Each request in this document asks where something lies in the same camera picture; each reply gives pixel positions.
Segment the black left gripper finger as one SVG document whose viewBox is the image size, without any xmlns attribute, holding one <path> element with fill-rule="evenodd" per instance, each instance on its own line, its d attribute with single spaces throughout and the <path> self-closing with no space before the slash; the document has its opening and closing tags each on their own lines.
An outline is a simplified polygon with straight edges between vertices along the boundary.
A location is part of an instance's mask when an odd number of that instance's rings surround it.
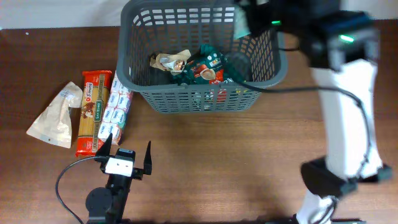
<svg viewBox="0 0 398 224">
<path fill-rule="evenodd" d="M 104 144 L 97 150 L 95 156 L 109 156 L 112 146 L 113 134 L 111 133 Z"/>
<path fill-rule="evenodd" d="M 152 174 L 152 156 L 151 156 L 151 141 L 148 142 L 146 154 L 143 162 L 144 175 Z"/>
</svg>

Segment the light blue tissue pack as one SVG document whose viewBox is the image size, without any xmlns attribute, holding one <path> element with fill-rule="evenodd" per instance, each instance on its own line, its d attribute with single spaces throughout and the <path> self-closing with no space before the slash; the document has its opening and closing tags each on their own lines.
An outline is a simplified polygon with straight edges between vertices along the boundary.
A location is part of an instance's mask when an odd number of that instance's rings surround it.
<svg viewBox="0 0 398 224">
<path fill-rule="evenodd" d="M 235 4 L 234 10 L 234 39 L 240 39 L 251 32 L 249 30 L 246 12 L 239 4 Z"/>
</svg>

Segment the green coffee snack bag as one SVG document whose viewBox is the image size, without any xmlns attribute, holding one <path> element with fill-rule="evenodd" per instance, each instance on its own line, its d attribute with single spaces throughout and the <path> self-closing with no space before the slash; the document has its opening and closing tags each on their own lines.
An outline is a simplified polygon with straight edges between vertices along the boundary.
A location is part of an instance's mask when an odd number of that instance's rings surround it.
<svg viewBox="0 0 398 224">
<path fill-rule="evenodd" d="M 208 44 L 201 45 L 200 50 L 187 60 L 182 72 L 171 79 L 178 85 L 217 85 L 243 80 L 227 56 Z"/>
</svg>

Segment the beige brown pouch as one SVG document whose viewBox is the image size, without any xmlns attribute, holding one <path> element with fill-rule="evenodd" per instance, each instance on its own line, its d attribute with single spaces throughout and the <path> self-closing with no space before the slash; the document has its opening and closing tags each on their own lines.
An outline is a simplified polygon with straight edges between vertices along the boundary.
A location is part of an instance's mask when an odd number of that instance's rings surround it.
<svg viewBox="0 0 398 224">
<path fill-rule="evenodd" d="M 158 54 L 150 58 L 150 66 L 164 72 L 170 72 L 172 75 L 178 75 L 183 72 L 187 60 L 191 56 L 188 49 L 177 54 Z"/>
</svg>

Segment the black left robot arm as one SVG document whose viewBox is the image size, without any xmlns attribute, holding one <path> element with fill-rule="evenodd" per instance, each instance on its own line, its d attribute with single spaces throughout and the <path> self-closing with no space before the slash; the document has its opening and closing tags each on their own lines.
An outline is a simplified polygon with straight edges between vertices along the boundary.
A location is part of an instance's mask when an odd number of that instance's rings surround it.
<svg viewBox="0 0 398 224">
<path fill-rule="evenodd" d="M 110 154 L 112 137 L 109 135 L 95 154 L 95 161 L 100 163 L 100 170 L 108 175 L 108 181 L 104 187 L 92 190 L 86 198 L 88 223 L 131 223 L 130 219 L 123 217 L 131 183 L 152 173 L 150 142 L 144 157 L 144 167 L 136 168 L 134 151 L 119 148 L 115 155 Z"/>
</svg>

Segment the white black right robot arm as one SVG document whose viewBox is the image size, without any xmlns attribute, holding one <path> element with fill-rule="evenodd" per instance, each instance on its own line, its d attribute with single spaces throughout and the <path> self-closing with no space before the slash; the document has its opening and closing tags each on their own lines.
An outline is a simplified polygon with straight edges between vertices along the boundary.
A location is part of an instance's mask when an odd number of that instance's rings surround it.
<svg viewBox="0 0 398 224">
<path fill-rule="evenodd" d="M 302 164 L 307 193 L 289 223 L 331 223 L 338 202 L 360 183 L 390 179 L 378 153 L 374 84 L 379 32 L 371 16 L 339 1 L 280 0 L 244 6 L 251 35 L 274 28 L 298 38 L 316 82 L 327 154 Z"/>
</svg>

